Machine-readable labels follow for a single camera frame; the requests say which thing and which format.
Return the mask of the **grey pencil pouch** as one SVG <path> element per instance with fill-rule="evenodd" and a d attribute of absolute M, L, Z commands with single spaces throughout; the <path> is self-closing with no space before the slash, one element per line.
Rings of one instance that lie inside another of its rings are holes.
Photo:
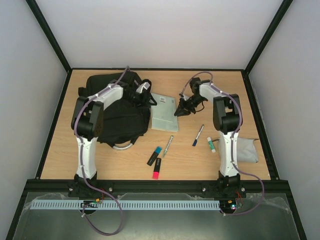
<path fill-rule="evenodd" d="M 241 138 L 237 139 L 237 160 L 245 163 L 257 163 L 259 161 L 258 152 L 255 147 L 255 139 Z"/>

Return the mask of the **black backpack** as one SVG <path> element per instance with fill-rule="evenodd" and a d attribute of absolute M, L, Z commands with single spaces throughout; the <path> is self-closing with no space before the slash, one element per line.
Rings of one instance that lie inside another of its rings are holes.
<path fill-rule="evenodd" d="M 130 70 L 122 73 L 92 75 L 85 87 L 78 89 L 71 128 L 78 142 L 108 144 L 125 150 L 135 144 L 148 130 L 151 106 L 136 106 L 130 102 L 139 85 L 152 82 L 141 79 Z"/>

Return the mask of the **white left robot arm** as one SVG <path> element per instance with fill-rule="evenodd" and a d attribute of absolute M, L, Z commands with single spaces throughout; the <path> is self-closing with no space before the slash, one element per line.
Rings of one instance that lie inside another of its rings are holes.
<path fill-rule="evenodd" d="M 74 182 L 79 189 L 98 191 L 96 145 L 111 148 L 135 144 L 149 125 L 151 107 L 157 105 L 151 94 L 152 83 L 142 81 L 90 81 L 79 90 L 71 128 L 78 145 L 78 167 Z"/>

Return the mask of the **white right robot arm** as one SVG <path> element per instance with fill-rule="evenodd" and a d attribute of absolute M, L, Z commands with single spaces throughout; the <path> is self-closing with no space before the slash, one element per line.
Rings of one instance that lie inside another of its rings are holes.
<path fill-rule="evenodd" d="M 220 195 L 229 196 L 240 188 L 241 176 L 237 162 L 237 141 L 243 123 L 240 99 L 237 94 L 227 94 L 218 89 L 210 80 L 193 77 L 189 81 L 193 95 L 180 93 L 176 117 L 196 113 L 204 101 L 213 104 L 213 125 L 219 132 L 220 169 L 216 188 Z"/>

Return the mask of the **grey notebook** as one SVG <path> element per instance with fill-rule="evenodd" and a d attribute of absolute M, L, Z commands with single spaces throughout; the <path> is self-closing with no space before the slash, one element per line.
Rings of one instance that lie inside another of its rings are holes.
<path fill-rule="evenodd" d="M 151 129 L 166 132 L 178 132 L 178 118 L 176 111 L 176 99 L 171 96 L 151 94 L 157 105 L 151 107 Z"/>

